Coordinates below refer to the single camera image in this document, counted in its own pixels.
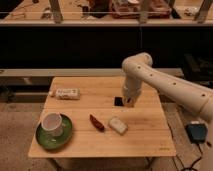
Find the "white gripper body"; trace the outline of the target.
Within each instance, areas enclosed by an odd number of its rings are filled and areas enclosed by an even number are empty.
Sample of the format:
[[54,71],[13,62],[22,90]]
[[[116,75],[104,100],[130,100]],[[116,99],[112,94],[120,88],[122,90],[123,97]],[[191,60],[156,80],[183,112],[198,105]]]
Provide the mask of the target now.
[[137,100],[141,94],[142,81],[133,77],[126,77],[122,87],[122,95],[128,99]]

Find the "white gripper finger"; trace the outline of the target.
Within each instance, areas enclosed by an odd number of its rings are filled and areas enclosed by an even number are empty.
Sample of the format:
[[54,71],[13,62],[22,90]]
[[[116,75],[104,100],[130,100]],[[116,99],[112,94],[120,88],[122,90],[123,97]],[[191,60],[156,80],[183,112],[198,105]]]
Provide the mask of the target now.
[[127,107],[134,107],[134,104],[135,104],[134,99],[128,99],[126,106]]
[[123,103],[123,104],[127,103],[127,98],[124,97],[124,96],[122,96],[122,103]]

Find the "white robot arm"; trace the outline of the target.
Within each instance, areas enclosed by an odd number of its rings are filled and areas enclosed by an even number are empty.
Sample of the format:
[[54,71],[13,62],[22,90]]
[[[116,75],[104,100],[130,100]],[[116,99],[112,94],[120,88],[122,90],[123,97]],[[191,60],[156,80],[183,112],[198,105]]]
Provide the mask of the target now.
[[208,132],[199,171],[213,169],[213,89],[160,72],[152,68],[148,53],[127,57],[122,62],[125,81],[122,87],[123,105],[133,107],[141,94],[142,83],[156,88],[208,123]]

